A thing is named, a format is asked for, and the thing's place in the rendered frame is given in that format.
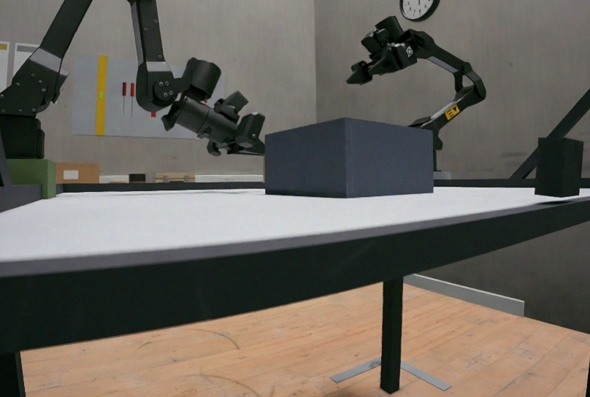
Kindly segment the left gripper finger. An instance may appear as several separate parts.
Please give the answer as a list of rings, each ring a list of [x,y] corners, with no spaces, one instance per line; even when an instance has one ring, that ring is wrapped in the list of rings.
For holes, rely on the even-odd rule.
[[[258,154],[258,155],[265,155],[265,144],[258,139],[256,145],[254,147],[241,147],[238,149],[239,153],[251,153],[251,154]]]
[[[227,151],[227,155],[255,155],[255,156],[264,156],[264,155],[251,154],[251,153],[239,153],[238,152],[239,147],[240,146],[235,142],[235,145],[234,145],[233,150]]]

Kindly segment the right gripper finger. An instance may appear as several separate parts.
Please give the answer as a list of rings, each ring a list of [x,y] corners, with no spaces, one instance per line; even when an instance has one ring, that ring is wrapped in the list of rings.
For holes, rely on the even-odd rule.
[[[384,50],[381,59],[368,71],[369,75],[388,74],[400,70],[391,48]]]
[[[349,78],[346,80],[347,84],[360,84],[363,85],[367,83],[367,80],[359,66],[359,64],[355,64],[352,67],[353,73]]]

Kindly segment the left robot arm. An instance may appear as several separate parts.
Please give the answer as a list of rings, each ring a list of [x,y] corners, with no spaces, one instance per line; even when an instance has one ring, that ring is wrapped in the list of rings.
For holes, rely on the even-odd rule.
[[[0,92],[0,131],[6,158],[44,158],[45,133],[35,117],[60,96],[69,75],[61,69],[64,54],[92,1],[64,0],[41,45],[18,69],[11,86]],[[174,78],[164,58],[156,0],[127,1],[137,47],[138,105],[148,112],[172,105],[168,115],[161,118],[165,131],[174,128],[176,122],[196,133],[209,111],[200,101],[211,99],[221,70],[214,63],[191,58],[182,79]],[[180,100],[175,101],[182,92]]]

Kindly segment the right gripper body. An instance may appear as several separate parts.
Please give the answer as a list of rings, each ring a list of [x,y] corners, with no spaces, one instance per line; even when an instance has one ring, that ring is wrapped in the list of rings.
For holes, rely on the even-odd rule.
[[[409,66],[410,61],[409,61],[407,54],[406,54],[402,45],[400,45],[398,43],[398,44],[391,46],[389,48],[392,49],[394,56],[400,66],[400,70],[405,69],[406,67]],[[396,49],[394,49],[394,48],[396,48]],[[382,57],[382,52],[372,56],[371,57],[372,61],[369,63],[367,63],[366,61],[358,62],[364,76],[367,79],[367,82],[370,82],[373,78],[373,75],[368,74],[368,70],[371,69],[372,66],[374,66],[381,59],[381,57]],[[369,67],[369,66],[371,66],[371,67]]]

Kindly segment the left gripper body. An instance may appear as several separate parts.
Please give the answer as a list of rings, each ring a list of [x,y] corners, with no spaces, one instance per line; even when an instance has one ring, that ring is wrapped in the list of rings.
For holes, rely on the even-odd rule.
[[[215,157],[220,156],[219,148],[233,150],[235,142],[241,147],[254,147],[261,133],[265,116],[259,112],[253,112],[242,117],[240,124],[237,125],[238,121],[226,117],[220,113],[220,110],[219,107],[209,107],[202,127],[196,132],[198,138],[209,139],[208,153]]]

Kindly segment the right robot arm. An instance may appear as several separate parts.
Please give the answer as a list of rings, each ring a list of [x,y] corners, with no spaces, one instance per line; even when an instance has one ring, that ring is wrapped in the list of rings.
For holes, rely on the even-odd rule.
[[[440,129],[467,107],[482,102],[486,98],[486,89],[483,81],[472,70],[469,62],[465,62],[441,47],[438,47],[433,38],[426,32],[416,31],[411,28],[403,31],[396,16],[387,17],[377,23],[375,27],[377,30],[369,32],[361,40],[361,44],[371,53],[369,55],[370,59],[372,56],[391,47],[393,42],[395,44],[399,43],[403,46],[407,54],[410,61],[409,66],[417,63],[417,58],[426,59],[451,72],[455,78],[455,99],[433,116],[417,119],[411,125],[408,125],[408,127],[432,130],[433,163],[434,171],[436,171],[437,151],[435,150],[441,150],[443,147],[443,142],[438,137]],[[462,78],[464,75],[474,85],[463,87]]]

